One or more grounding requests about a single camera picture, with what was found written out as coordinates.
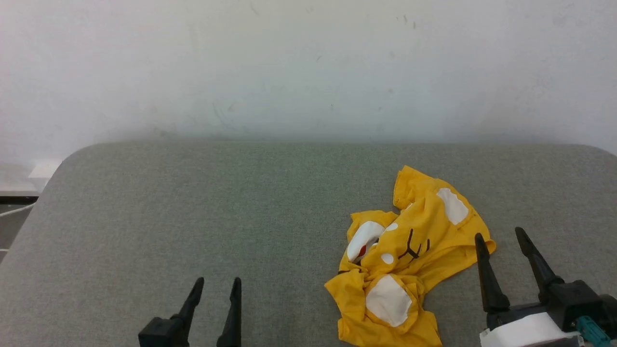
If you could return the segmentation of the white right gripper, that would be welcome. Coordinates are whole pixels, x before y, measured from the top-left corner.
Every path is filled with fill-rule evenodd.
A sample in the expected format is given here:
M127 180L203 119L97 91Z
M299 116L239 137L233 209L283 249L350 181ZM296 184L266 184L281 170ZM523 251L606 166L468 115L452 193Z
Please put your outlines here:
M540 294L552 285L564 283L553 272L522 227L515 227L520 250L530 263ZM475 246L481 299L487 328L480 333L481 347L579 347L584 344L577 331L577 319L584 316L578 307L531 303L511 306L492 269L491 254L480 233Z

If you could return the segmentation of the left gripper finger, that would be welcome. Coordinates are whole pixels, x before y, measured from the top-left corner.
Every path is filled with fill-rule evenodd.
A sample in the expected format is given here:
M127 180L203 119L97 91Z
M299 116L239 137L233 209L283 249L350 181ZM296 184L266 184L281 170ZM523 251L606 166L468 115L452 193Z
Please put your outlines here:
M203 277L199 277L198 279L196 279L194 285L192 286L191 292L189 292L187 299L185 299L182 308L179 310L177 316L183 322L192 321L192 318L194 316L194 310L199 305L202 297L204 282L205 281Z
M240 277L234 279L229 300L229 311L222 334L217 339L217 347L241 347L242 283Z

